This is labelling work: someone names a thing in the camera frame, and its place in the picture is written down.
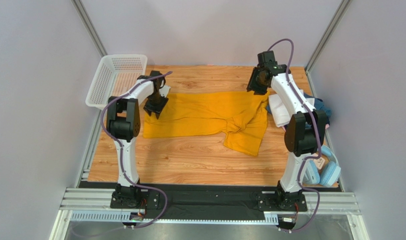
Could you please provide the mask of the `yellow t-shirt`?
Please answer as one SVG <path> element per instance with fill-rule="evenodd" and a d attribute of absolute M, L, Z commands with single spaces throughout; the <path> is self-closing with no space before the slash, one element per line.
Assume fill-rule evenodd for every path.
<path fill-rule="evenodd" d="M 171 93 L 160 117 L 145 116 L 144 138 L 224 133 L 223 145 L 257 156 L 268 125 L 269 94 L 246 91 Z"/>

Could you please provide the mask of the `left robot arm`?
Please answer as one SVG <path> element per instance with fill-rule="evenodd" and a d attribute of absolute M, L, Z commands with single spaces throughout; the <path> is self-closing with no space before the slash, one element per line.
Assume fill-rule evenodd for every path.
<path fill-rule="evenodd" d="M 137 205 L 141 202 L 139 175 L 136 168 L 136 138 L 141 129 L 140 105 L 148 116 L 159 118 L 167 105 L 166 75 L 153 70 L 150 75 L 141 75 L 127 92 L 120 96 L 111 96 L 103 109 L 105 124 L 103 130 L 115 143 L 118 157 L 119 177 L 114 201 Z"/>

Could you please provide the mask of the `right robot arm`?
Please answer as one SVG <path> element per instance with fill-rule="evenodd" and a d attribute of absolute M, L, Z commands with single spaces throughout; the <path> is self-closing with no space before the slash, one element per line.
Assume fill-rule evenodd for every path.
<path fill-rule="evenodd" d="M 264 95 L 268 88 L 272 88 L 290 116 L 284 135 L 289 156 L 286 170 L 277 185 L 277 201 L 297 202 L 303 196 L 302 174 L 306 160 L 320 151 L 324 141 L 327 115 L 305 99 L 289 67 L 278 64 L 273 51 L 259 53 L 257 58 L 258 64 L 253 68 L 247 91 Z"/>

